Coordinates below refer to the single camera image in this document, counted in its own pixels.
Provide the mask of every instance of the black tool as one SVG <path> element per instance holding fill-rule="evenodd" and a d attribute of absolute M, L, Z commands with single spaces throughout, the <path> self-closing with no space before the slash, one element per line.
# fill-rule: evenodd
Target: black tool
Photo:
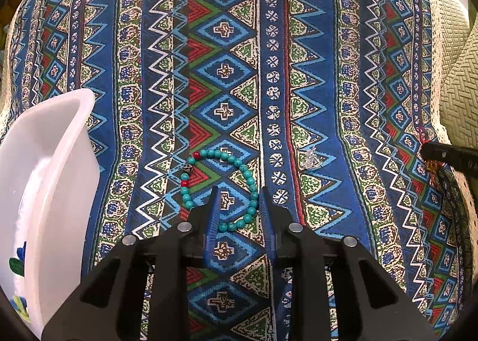
<path fill-rule="evenodd" d="M 54 314 L 42 341 L 136 341 L 149 273 L 154 273 L 154 283 L 148 340 L 188 340 L 186 267 L 205 266 L 206 234 L 217 229 L 212 214 L 219 201 L 214 187 L 208 203 L 193 208 L 188 221 L 147 240 L 123 237 Z M 341 341 L 436 341 L 426 319 L 356 238 L 322 238 L 294 223 L 287 209 L 273 204 L 266 187 L 261 191 L 260 212 L 264 219 L 269 216 L 272 227 L 273 265 L 293 268 L 289 339 L 330 339 L 327 268 Z M 472 316 L 467 315 L 454 331 L 462 334 L 472 324 Z M 36 340 L 4 295 L 0 296 L 0 334 L 2 339 L 8 335 L 6 340 Z"/>

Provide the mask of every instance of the white zigzag line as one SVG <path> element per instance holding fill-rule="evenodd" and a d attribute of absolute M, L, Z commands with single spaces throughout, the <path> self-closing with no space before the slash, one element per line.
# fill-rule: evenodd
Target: white zigzag line
<path fill-rule="evenodd" d="M 372 4 L 371 5 L 368 5 L 367 6 L 367 9 L 371 12 L 371 14 L 373 16 L 375 16 L 374 12 L 373 12 L 373 8 L 376 7 L 376 6 L 379 6 L 375 0 L 371 0 L 372 1 Z M 375 34 L 372 34 L 370 35 L 369 37 L 366 38 L 367 42 L 372 46 L 372 51 L 368 54 L 365 55 L 365 57 L 369 60 L 369 62 L 373 65 L 369 70 L 367 70 L 365 72 L 365 74 L 369 77 L 369 79 L 371 81 L 373 81 L 373 84 L 370 85 L 367 89 L 364 90 L 364 92 L 370 97 L 370 101 L 366 103 L 366 105 L 364 105 L 364 109 L 367 110 L 368 112 L 370 112 L 372 114 L 372 117 L 369 119 L 369 121 L 366 122 L 366 125 L 372 130 L 372 138 L 375 139 L 376 141 L 379 142 L 379 146 L 377 148 L 377 150 L 375 151 L 378 155 L 384 157 L 386 159 L 386 162 L 385 164 L 383 165 L 383 168 L 382 170 L 384 170 L 385 172 L 388 172 L 389 174 L 391 174 L 393 176 L 393 179 L 391 181 L 391 185 L 390 185 L 390 188 L 392 188 L 393 190 L 395 191 L 398 191 L 400 193 L 400 198 L 399 198 L 399 201 L 398 201 L 398 204 L 397 206 L 400 207 L 401 209 L 404 209 L 407 211 L 407 218 L 405 219 L 405 222 L 403 223 L 403 227 L 406 228 L 406 229 L 410 229 L 412 230 L 412 234 L 410 235 L 410 238 L 407 242 L 407 247 L 415 247 L 415 253 L 413 255 L 413 259 L 416 259 L 418 257 L 418 254 L 420 252 L 420 250 L 422 250 L 422 246 L 421 245 L 418 245 L 418 244 L 412 244 L 411 243 L 411 240 L 412 238 L 415 236 L 415 233 L 417 232 L 417 229 L 418 227 L 417 226 L 410 226 L 410 225 L 406 225 L 406 222 L 410 220 L 410 215 L 411 213 L 413 212 L 413 210 L 410 208 L 410 207 L 406 207 L 402 204 L 402 201 L 403 201 L 403 198 L 406 194 L 406 192 L 400 188 L 398 188 L 395 183 L 399 177 L 398 174 L 396 174 L 395 172 L 393 172 L 392 170 L 389 170 L 387 167 L 390 163 L 390 161 L 392 160 L 392 157 L 391 156 L 388 156 L 388 155 L 384 155 L 382 152 L 381 152 L 381 149 L 382 147 L 384 146 L 384 143 L 380 140 L 380 138 L 377 138 L 376 135 L 377 133 L 379 132 L 379 128 L 374 128 L 374 127 L 371 127 L 369 125 L 369 122 L 371 122 L 375 117 L 377 117 L 377 114 L 370 110 L 369 109 L 369 105 L 376 99 L 372 94 L 369 93 L 369 90 L 371 89 L 371 87 L 374 87 L 374 85 L 377 84 L 377 81 L 374 80 L 374 78 L 371 77 L 372 75 L 372 72 L 374 70 L 376 70 L 378 67 L 377 65 L 375 64 L 374 60 L 372 59 L 372 57 L 370 56 L 373 52 L 378 52 L 378 49 L 377 47 L 375 46 L 375 44 L 373 43 L 373 40 L 372 38 L 375 37 L 376 35 L 378 35 L 379 33 L 377 32 L 377 30 L 375 29 L 374 25 L 372 24 L 373 22 L 375 21 L 378 21 L 378 18 L 377 17 L 374 17 L 370 20 L 368 20 L 367 22 L 365 22 L 374 32 L 376 32 Z M 422 290 L 422 287 L 423 287 L 423 284 L 425 283 L 425 280 L 424 279 L 421 279 L 420 276 L 419 276 L 419 273 L 420 273 L 420 270 L 421 270 L 421 267 L 424 266 L 424 263 L 423 262 L 414 262 L 414 261 L 411 261 L 410 262 L 410 265 L 412 266 L 417 266 L 418 267 L 418 271 L 417 271 L 417 274 L 415 274 L 415 277 L 413 279 L 413 281 L 417 284 L 419 284 L 419 288 L 417 289 L 417 293 L 415 294 L 414 298 L 413 298 L 413 301 L 415 302 L 422 302 L 423 300 L 426 299 L 426 297 L 422 297 L 422 298 L 417 298 L 417 295 L 420 293 L 420 291 Z"/>
<path fill-rule="evenodd" d="M 152 65 L 149 66 L 149 69 L 151 71 L 153 71 L 153 72 L 155 72 L 159 75 L 159 79 L 151 87 L 148 88 L 149 91 L 151 91 L 152 93 L 157 94 L 160 97 L 158 101 L 156 101 L 151 107 L 148 108 L 148 110 L 152 111 L 153 113 L 161 115 L 161 117 L 150 127 L 150 131 L 152 131 L 153 133 L 155 133 L 159 136 L 159 140 L 151 147 L 151 149 L 153 151 L 155 151 L 159 155 L 159 157 L 157 159 L 154 159 L 153 161 L 149 162 L 144 167 L 145 170 L 147 170 L 149 172 L 152 172 L 153 174 L 155 174 L 155 176 L 152 177 L 147 182 L 143 183 L 140 187 L 144 192 L 146 192 L 151 197 L 151 199 L 143 202 L 141 205 L 139 205 L 136 208 L 136 212 L 138 214 L 142 215 L 146 219 L 146 221 L 143 224 L 139 225 L 137 228 L 135 228 L 133 230 L 134 233 L 138 233 L 141 229 L 145 228 L 146 226 L 148 226 L 148 225 L 150 225 L 151 223 L 154 222 L 154 218 L 150 217 L 150 215 L 145 212 L 145 209 L 149 205 L 152 205 L 152 204 L 156 203 L 157 201 L 159 201 L 161 198 L 163 198 L 163 196 L 157 195 L 155 192 L 150 191 L 150 189 L 147 186 L 149 186 L 149 184 L 154 183 L 157 180 L 167 176 L 163 172 L 154 168 L 156 166 L 156 164 L 160 163 L 161 161 L 163 161 L 164 159 L 166 159 L 168 157 L 167 154 L 165 154 L 164 152 L 162 152 L 158 149 L 158 146 L 161 145 L 164 141 L 166 141 L 167 138 L 169 137 L 169 135 L 158 131 L 156 129 L 156 127 L 159 124 L 161 124 L 168 116 L 171 116 L 171 114 L 167 114 L 167 113 L 164 113 L 164 112 L 156 109 L 157 104 L 168 97 L 168 94 L 165 94 L 164 92 L 161 92 L 161 91 L 157 90 L 156 86 L 161 84 L 163 82 L 163 80 L 166 77 L 168 77 L 168 75 L 170 75 L 170 73 L 164 72 L 163 69 L 159 69 L 159 68 L 156 67 L 162 60 L 164 60 L 168 56 L 168 53 L 156 48 L 156 45 L 159 42 L 163 41 L 166 37 L 171 35 L 171 32 L 165 32 L 163 30 L 160 30 L 160 29 L 156 28 L 156 27 L 158 27 L 158 24 L 161 22 L 161 20 L 168 16 L 168 14 L 165 13 L 164 11 L 156 10 L 157 6 L 160 5 L 163 1 L 165 1 L 165 0 L 158 0 L 156 2 L 156 4 L 149 10 L 150 13 L 159 14 L 160 16 L 148 28 L 148 30 L 156 32 L 157 34 L 159 34 L 159 38 L 156 41 L 154 41 L 154 43 L 151 44 L 148 47 L 148 50 L 159 54 L 159 58 Z"/>

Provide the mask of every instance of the patterned fabric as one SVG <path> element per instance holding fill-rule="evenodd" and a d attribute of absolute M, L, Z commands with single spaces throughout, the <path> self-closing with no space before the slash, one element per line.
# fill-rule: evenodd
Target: patterned fabric
<path fill-rule="evenodd" d="M 219 148 L 295 221 L 358 237 L 437 334 L 454 321 L 473 253 L 453 173 L 431 176 L 419 153 L 436 138 L 429 0 L 25 0 L 21 11 L 10 123 L 57 94 L 96 94 L 101 178 L 84 272 L 125 232 L 147 238 L 187 218 L 184 159 Z M 202 161 L 190 184 L 196 204 L 219 186 L 222 221 L 244 214 L 230 165 Z M 292 272 L 271 268 L 260 219 L 209 239 L 208 268 L 188 270 L 193 337 L 286 340 Z"/>

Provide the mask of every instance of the bracelet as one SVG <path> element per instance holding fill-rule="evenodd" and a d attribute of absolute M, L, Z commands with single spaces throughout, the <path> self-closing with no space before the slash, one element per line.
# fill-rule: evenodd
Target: bracelet
<path fill-rule="evenodd" d="M 256 181 L 252 177 L 252 172 L 248 170 L 247 165 L 242 163 L 242 160 L 236 159 L 233 155 L 221 150 L 200 150 L 193 153 L 191 157 L 187 159 L 187 163 L 183 167 L 183 173 L 181 174 L 181 195 L 186 209 L 191 210 L 195 204 L 189 193 L 189 176 L 193 171 L 193 166 L 198 160 L 206 158 L 216 158 L 224 162 L 231 163 L 234 167 L 239 169 L 244 176 L 247 185 L 250 190 L 250 201 L 247 208 L 247 213 L 242 216 L 237 222 L 230 222 L 228 224 L 219 224 L 217 230 L 220 232 L 230 231 L 234 232 L 237 229 L 242 229 L 246 224 L 252 223 L 254 217 L 257 214 L 257 200 L 259 199 L 259 193 L 257 191 Z"/>

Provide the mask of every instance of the green triangle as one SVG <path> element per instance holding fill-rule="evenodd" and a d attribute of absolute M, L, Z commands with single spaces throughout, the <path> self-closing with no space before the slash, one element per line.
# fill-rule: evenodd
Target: green triangle
<path fill-rule="evenodd" d="M 202 43 L 210 48 L 212 48 L 212 51 L 211 52 L 208 52 L 206 55 L 203 55 L 201 56 L 200 58 L 197 58 L 194 62 L 191 62 L 189 64 L 189 67 L 190 68 L 194 68 L 196 65 L 198 65 L 199 63 L 202 63 L 204 62 L 206 59 L 210 58 L 211 56 L 213 55 L 216 55 L 218 52 L 221 51 L 221 49 L 218 47 L 218 46 L 215 46 L 213 43 L 210 43 L 210 42 L 207 42 L 201 38 L 199 38 L 198 36 L 190 33 L 189 34 L 189 37 L 194 39 L 196 42 L 199 42 L 199 43 Z"/>
<path fill-rule="evenodd" d="M 215 171 L 211 170 L 210 168 L 206 167 L 205 165 L 203 165 L 199 162 L 196 163 L 196 167 L 199 170 L 201 170 L 202 172 L 204 172 L 204 174 L 207 175 L 208 179 L 206 179 L 205 181 L 202 181 L 201 183 L 196 184 L 196 186 L 192 187 L 190 189 L 191 193 L 195 193 L 196 191 L 199 191 L 199 190 L 203 189 L 204 187 L 208 186 L 209 184 L 212 184 L 212 183 L 216 182 L 218 179 L 221 178 L 221 175 L 216 174 Z"/>
<path fill-rule="evenodd" d="M 221 92 L 221 89 L 219 89 L 216 86 L 210 84 L 209 82 L 206 82 L 204 79 L 199 78 L 197 75 L 191 74 L 191 77 L 194 78 L 195 80 L 197 80 L 203 86 L 207 87 L 210 90 L 210 93 L 206 97 L 204 97 L 203 99 L 200 99 L 194 105 L 191 105 L 189 107 L 190 111 L 196 109 L 198 106 L 201 106 L 206 101 L 209 101 L 211 98 L 213 98 L 214 96 L 218 95 Z"/>

